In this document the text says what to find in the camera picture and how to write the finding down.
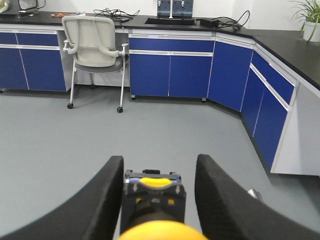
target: power adapter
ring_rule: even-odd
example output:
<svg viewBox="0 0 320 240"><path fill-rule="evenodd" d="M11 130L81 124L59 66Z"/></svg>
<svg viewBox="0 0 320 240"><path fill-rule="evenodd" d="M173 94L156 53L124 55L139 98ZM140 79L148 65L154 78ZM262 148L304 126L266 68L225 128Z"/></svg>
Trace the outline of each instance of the power adapter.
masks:
<svg viewBox="0 0 320 240"><path fill-rule="evenodd" d="M218 28L219 27L219 20L212 20L210 18L202 18L200 19L200 25L201 26L206 26L209 28Z"/></svg>

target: cabinet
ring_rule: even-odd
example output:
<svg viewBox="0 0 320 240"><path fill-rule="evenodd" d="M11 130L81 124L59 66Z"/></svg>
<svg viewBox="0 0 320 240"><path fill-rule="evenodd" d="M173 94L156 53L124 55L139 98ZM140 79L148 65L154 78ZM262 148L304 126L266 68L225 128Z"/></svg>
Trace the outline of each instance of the cabinet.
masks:
<svg viewBox="0 0 320 240"><path fill-rule="evenodd" d="M290 104L295 98L295 81L275 60L256 48L241 113L269 169L281 150Z"/></svg>
<svg viewBox="0 0 320 240"><path fill-rule="evenodd" d="M132 95L168 96L170 53L130 54L130 90Z"/></svg>
<svg viewBox="0 0 320 240"><path fill-rule="evenodd" d="M129 34L131 96L207 98L212 36Z"/></svg>
<svg viewBox="0 0 320 240"><path fill-rule="evenodd" d="M212 55L171 56L169 96L206 99Z"/></svg>
<svg viewBox="0 0 320 240"><path fill-rule="evenodd" d="M253 136L255 133L264 91L264 84L255 74L255 72L250 69L245 94L243 97L241 113L251 136Z"/></svg>
<svg viewBox="0 0 320 240"><path fill-rule="evenodd" d="M28 84L20 56L15 48L0 48L0 88L27 90Z"/></svg>
<svg viewBox="0 0 320 240"><path fill-rule="evenodd" d="M0 88L67 90L55 30L0 29L0 58Z"/></svg>
<svg viewBox="0 0 320 240"><path fill-rule="evenodd" d="M66 91L60 52L21 49L29 90Z"/></svg>
<svg viewBox="0 0 320 240"><path fill-rule="evenodd" d="M251 39L217 33L208 99L241 111L253 46Z"/></svg>
<svg viewBox="0 0 320 240"><path fill-rule="evenodd" d="M265 88L253 138L269 169L276 155L287 113L276 97Z"/></svg>

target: drawer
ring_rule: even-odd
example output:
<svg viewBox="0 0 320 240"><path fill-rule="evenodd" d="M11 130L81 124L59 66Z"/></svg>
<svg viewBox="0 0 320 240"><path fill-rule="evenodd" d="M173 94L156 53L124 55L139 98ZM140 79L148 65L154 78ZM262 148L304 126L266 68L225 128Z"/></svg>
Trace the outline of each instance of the drawer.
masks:
<svg viewBox="0 0 320 240"><path fill-rule="evenodd" d="M17 33L20 45L58 46L56 34Z"/></svg>
<svg viewBox="0 0 320 240"><path fill-rule="evenodd" d="M277 72L270 64L263 59L257 52L253 53L252 64L264 76L267 82L276 90L276 92L290 104L294 86Z"/></svg>
<svg viewBox="0 0 320 240"><path fill-rule="evenodd" d="M214 51L213 40L130 38L130 49L151 51L204 52Z"/></svg>
<svg viewBox="0 0 320 240"><path fill-rule="evenodd" d="M0 32L0 44L17 44L15 33Z"/></svg>

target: black countertop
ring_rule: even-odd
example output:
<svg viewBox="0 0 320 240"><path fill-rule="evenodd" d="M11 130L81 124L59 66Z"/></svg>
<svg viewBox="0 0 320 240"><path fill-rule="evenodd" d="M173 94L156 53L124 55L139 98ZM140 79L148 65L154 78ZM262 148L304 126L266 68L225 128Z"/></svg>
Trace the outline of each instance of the black countertop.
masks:
<svg viewBox="0 0 320 240"><path fill-rule="evenodd" d="M320 45L319 43L304 41L300 31L255 30L243 27L241 30L233 32L227 28L222 30L200 26L199 21L194 26L145 24L148 17L154 16L138 15L122 24L115 22L115 27L125 29L218 32L251 38L320 90ZM20 18L0 15L0 24L62 25L61 18L51 17L51 12L46 11L40 11L34 16L26 15Z"/></svg>

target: sink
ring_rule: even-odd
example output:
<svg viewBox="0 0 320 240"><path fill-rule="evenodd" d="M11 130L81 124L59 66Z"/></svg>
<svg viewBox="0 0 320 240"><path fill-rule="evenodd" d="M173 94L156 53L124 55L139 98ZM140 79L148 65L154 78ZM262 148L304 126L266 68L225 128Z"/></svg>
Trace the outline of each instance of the sink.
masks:
<svg viewBox="0 0 320 240"><path fill-rule="evenodd" d="M159 25L183 25L183 26L194 26L196 22L191 18L156 18L149 17L145 24L159 24Z"/></svg>

